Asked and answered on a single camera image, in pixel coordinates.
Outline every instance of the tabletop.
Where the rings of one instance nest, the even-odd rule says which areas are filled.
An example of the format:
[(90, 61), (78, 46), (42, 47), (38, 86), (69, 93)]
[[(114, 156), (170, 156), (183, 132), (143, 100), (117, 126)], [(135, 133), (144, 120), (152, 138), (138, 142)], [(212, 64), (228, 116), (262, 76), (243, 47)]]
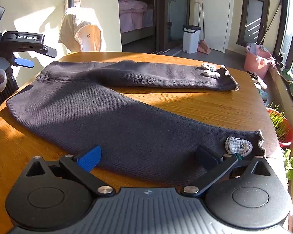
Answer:
[[(120, 60), (193, 66), (202, 64), (201, 61), (179, 57), (119, 52), (72, 53), (60, 59), (60, 61), (69, 62), (114, 62)], [(261, 129), (265, 138), (263, 146), (267, 150), (267, 155), (278, 159), (280, 156), (278, 139), (263, 100), (251, 77), (245, 72), (232, 68), (227, 69), (240, 85), (239, 91), (218, 92), (205, 89), (149, 87), (112, 87), (112, 89), (146, 104), (210, 125), (236, 130), (255, 131)], [(61, 148), (37, 137), (19, 124), (9, 113), (5, 102), (0, 106), (0, 233), (6, 233), (13, 226), (5, 211), (4, 202), (9, 190), (28, 161), (37, 155), (42, 156), (46, 161), (56, 160), (64, 154), (66, 153)], [(99, 168), (94, 168), (91, 173), (116, 189), (119, 187), (167, 186)]]

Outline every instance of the white trash can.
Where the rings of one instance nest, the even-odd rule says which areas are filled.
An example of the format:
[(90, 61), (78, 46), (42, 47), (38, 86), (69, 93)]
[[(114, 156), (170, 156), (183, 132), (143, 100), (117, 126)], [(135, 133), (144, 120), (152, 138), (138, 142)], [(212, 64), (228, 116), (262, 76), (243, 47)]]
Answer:
[(200, 40), (199, 26), (183, 26), (183, 45), (182, 50), (188, 54), (197, 52)]

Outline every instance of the silver bolt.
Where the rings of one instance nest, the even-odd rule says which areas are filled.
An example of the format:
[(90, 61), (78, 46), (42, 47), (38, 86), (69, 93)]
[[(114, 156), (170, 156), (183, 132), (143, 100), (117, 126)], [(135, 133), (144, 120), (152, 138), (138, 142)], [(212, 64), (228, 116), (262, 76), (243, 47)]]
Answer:
[(197, 188), (195, 186), (187, 186), (187, 187), (183, 188), (183, 191), (186, 193), (195, 194), (195, 193), (199, 192), (199, 188)]
[(109, 194), (113, 192), (113, 188), (110, 186), (101, 186), (98, 188), (98, 192), (103, 194)]

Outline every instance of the gray gripper base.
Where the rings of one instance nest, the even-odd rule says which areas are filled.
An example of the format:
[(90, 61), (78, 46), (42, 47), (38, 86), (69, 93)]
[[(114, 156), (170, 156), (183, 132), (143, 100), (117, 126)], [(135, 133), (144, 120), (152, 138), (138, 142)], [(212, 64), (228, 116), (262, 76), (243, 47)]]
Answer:
[(210, 216), (199, 199), (181, 196), (174, 188), (122, 188), (114, 197), (98, 199), (92, 210), (81, 221), (70, 227), (49, 232), (15, 227), (10, 233), (279, 234), (288, 232), (279, 225), (254, 232), (226, 226)]

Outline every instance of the red bowl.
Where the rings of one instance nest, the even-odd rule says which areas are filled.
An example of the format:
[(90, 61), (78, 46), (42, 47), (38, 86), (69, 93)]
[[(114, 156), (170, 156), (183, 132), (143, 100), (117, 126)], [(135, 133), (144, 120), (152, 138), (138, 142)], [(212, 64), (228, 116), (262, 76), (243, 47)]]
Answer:
[[(268, 111), (268, 113), (271, 113), (271, 112), (279, 113), (278, 111), (276, 111), (272, 108), (269, 108), (269, 107), (267, 107), (267, 111)], [(293, 128), (291, 127), (290, 123), (288, 122), (288, 120), (285, 117), (284, 117), (283, 123), (286, 123), (288, 125), (288, 128), (290, 131), (285, 136), (284, 142), (283, 143), (279, 142), (279, 145), (281, 148), (289, 147), (293, 143)]]

